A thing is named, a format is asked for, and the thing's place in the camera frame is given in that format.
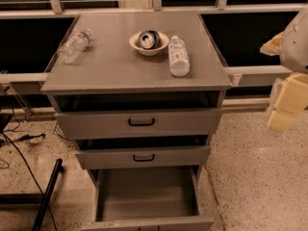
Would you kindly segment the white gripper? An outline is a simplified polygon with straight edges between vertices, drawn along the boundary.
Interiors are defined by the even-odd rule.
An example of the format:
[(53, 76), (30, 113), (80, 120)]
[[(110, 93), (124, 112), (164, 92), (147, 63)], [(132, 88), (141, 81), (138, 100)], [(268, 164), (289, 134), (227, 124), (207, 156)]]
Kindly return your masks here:
[(267, 127), (275, 132), (288, 130), (295, 119), (308, 107), (308, 5), (305, 5), (281, 32), (260, 48), (262, 54), (277, 56), (280, 62), (296, 73), (286, 78)]

